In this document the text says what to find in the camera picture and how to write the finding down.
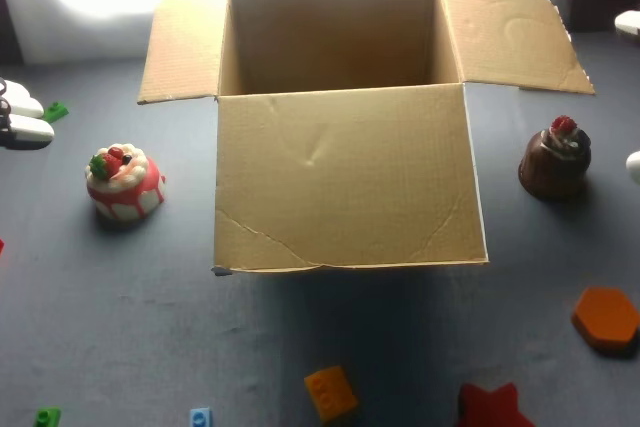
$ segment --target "green lego brick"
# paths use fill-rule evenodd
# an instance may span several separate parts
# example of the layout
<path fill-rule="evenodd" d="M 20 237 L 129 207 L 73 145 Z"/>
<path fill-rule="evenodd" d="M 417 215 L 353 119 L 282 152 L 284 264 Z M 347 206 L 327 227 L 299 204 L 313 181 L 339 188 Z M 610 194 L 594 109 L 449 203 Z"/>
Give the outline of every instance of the green lego brick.
<path fill-rule="evenodd" d="M 68 113 L 69 111 L 62 102 L 54 102 L 44 111 L 42 120 L 53 124 L 56 120 L 61 119 Z"/>
<path fill-rule="evenodd" d="M 58 407 L 47 407 L 40 409 L 36 415 L 33 427 L 58 427 L 60 416 L 62 415 Z"/>

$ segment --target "gray table surface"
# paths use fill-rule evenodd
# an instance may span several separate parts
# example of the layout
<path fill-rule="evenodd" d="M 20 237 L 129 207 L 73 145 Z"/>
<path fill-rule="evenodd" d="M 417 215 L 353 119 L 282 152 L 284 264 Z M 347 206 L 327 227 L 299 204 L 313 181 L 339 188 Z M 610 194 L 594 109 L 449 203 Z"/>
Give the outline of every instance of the gray table surface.
<path fill-rule="evenodd" d="M 640 359 L 591 351 L 570 315 L 588 285 L 640 307 L 640 50 L 574 36 L 597 96 L 466 87 L 490 265 L 215 277 L 211 100 L 138 107 L 142 61 L 3 68 L 71 114 L 44 150 L 0 149 L 0 425 L 63 409 L 62 427 L 320 425 L 303 378 L 347 370 L 361 426 L 451 426 L 463 382 L 514 382 L 537 426 L 632 426 Z M 516 168 L 559 114 L 591 136 L 583 203 L 531 198 Z M 187 133 L 189 146 L 179 139 Z M 139 228 L 105 231 L 83 169 L 132 142 L 167 175 Z"/>

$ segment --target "red star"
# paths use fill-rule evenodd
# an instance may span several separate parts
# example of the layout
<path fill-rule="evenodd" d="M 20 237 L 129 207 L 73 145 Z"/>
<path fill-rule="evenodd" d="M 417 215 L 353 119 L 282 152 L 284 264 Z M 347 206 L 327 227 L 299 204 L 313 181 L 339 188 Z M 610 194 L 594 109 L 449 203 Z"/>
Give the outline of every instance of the red star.
<path fill-rule="evenodd" d="M 535 427 L 518 411 L 518 391 L 507 384 L 487 392 L 464 384 L 458 394 L 460 422 L 457 427 Z"/>

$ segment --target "open cardboard box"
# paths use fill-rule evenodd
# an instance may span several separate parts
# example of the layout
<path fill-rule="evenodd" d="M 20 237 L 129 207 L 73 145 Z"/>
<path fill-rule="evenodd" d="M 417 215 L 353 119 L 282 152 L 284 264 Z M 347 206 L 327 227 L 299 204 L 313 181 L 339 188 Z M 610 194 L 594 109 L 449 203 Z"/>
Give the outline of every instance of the open cardboard box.
<path fill-rule="evenodd" d="M 463 82 L 594 93 L 548 0 L 165 0 L 139 102 L 218 100 L 216 266 L 480 264 Z"/>

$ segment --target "berry topping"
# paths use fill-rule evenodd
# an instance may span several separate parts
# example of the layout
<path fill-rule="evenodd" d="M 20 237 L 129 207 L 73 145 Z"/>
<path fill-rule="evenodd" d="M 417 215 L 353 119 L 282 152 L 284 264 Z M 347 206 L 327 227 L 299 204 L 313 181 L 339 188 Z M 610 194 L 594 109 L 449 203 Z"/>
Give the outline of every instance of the berry topping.
<path fill-rule="evenodd" d="M 124 151 L 120 147 L 111 147 L 109 149 L 109 154 L 113 155 L 116 159 L 122 159 Z"/>
<path fill-rule="evenodd" d="M 573 132 L 577 127 L 578 124 L 576 124 L 571 117 L 567 115 L 561 115 L 551 124 L 551 131 L 554 134 L 560 133 L 566 135 Z"/>
<path fill-rule="evenodd" d="M 109 180 L 118 173 L 122 162 L 111 154 L 94 155 L 89 161 L 91 173 L 98 179 Z"/>

